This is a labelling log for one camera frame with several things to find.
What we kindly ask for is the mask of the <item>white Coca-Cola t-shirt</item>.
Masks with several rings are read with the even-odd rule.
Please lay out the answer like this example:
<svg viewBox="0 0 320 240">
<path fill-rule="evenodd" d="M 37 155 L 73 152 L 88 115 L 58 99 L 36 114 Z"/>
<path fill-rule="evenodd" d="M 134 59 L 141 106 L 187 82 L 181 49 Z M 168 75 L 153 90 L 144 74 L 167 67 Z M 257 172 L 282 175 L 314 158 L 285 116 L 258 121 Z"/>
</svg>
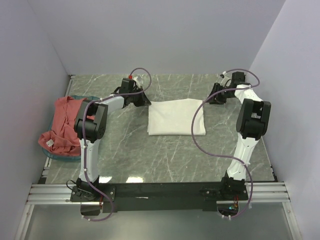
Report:
<svg viewBox="0 0 320 240">
<path fill-rule="evenodd" d="M 152 102 L 148 107 L 148 127 L 150 136 L 190 136 L 194 114 L 199 109 L 193 124 L 195 136 L 206 135 L 202 100 L 186 98 Z"/>
</svg>

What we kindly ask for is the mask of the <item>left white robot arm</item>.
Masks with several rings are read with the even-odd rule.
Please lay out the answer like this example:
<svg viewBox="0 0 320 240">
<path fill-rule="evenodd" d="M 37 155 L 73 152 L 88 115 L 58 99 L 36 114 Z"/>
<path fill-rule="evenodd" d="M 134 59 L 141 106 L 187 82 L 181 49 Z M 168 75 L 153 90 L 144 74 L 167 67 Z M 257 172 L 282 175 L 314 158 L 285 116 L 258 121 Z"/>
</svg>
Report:
<svg viewBox="0 0 320 240">
<path fill-rule="evenodd" d="M 82 101 L 74 122 L 81 157 L 80 174 L 75 182 L 76 195 L 94 201 L 102 194 L 99 188 L 98 151 L 106 132 L 107 118 L 110 113 L 130 104 L 135 107 L 151 105 L 142 85 L 132 75 L 123 78 L 121 85 L 108 97 Z"/>
</svg>

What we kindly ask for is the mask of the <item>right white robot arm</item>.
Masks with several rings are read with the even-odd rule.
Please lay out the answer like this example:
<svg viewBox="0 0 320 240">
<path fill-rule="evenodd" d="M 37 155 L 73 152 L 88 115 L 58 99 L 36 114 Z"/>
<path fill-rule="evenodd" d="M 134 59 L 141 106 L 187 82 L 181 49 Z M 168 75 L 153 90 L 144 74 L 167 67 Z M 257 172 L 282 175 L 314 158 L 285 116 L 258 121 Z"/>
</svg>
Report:
<svg viewBox="0 0 320 240">
<path fill-rule="evenodd" d="M 226 200 L 245 192 L 246 167 L 256 145 L 267 132 L 272 107 L 269 101 L 258 97 L 253 85 L 246 82 L 246 73 L 260 82 L 254 73 L 242 68 L 224 71 L 220 77 L 226 83 L 215 83 L 207 101 L 210 105 L 223 105 L 227 99 L 237 98 L 241 103 L 235 127 L 238 135 L 235 152 L 219 187 L 219 194 Z"/>
</svg>

